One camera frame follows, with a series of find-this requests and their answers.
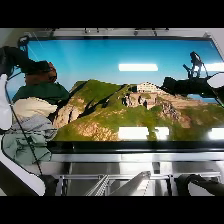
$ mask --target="green hill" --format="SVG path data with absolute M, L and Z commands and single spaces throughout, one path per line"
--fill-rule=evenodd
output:
M 170 140 L 201 140 L 208 130 L 224 122 L 224 110 L 214 104 L 176 110 L 178 120 L 172 114 L 163 114 L 165 101 L 161 97 L 157 98 L 157 105 L 151 109 L 144 106 L 127 107 L 122 104 L 122 98 L 131 93 L 132 86 L 97 80 L 77 82 L 71 89 L 74 95 L 69 104 L 82 111 L 82 114 L 77 120 L 60 128 L 54 140 L 118 141 L 119 127 L 136 126 L 148 127 L 148 140 L 156 140 L 156 126 L 168 127 Z M 147 94 L 142 95 L 150 99 L 150 94 Z

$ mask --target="brown bag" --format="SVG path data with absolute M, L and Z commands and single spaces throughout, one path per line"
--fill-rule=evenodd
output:
M 25 75 L 25 82 L 27 86 L 38 85 L 41 82 L 55 82 L 57 80 L 57 72 L 54 65 L 49 62 L 50 72 L 39 71 L 36 74 Z

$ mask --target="screen frame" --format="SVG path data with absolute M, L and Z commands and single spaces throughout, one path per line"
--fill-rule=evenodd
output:
M 198 40 L 212 41 L 224 61 L 218 44 L 211 35 L 206 37 L 181 36 L 49 36 L 30 37 L 30 41 L 51 40 Z M 224 140 L 216 141 L 51 141 L 48 149 L 53 154 L 128 154 L 128 153 L 199 153 L 224 152 Z

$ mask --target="sky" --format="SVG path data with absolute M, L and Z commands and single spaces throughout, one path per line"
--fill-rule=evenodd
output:
M 115 84 L 147 81 L 159 86 L 166 76 L 186 79 L 182 65 L 191 68 L 192 51 L 205 64 L 223 62 L 211 41 L 199 40 L 48 40 L 30 41 L 28 49 L 34 61 L 47 60 L 54 64 L 57 82 L 67 90 L 76 81 L 89 79 Z M 158 71 L 119 71 L 119 64 L 156 64 Z M 12 79 L 8 86 L 10 95 L 24 84 L 24 74 Z

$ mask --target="tv screen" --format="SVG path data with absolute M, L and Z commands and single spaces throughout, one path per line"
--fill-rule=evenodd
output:
M 187 79 L 190 53 L 209 75 L 223 60 L 211 39 L 31 40 L 29 57 L 52 62 L 70 100 L 57 112 L 54 141 L 204 141 L 223 130 L 224 109 L 214 99 L 173 96 L 158 87 L 165 77 Z M 202 68 L 201 77 L 205 77 Z M 11 97 L 24 76 L 10 81 Z

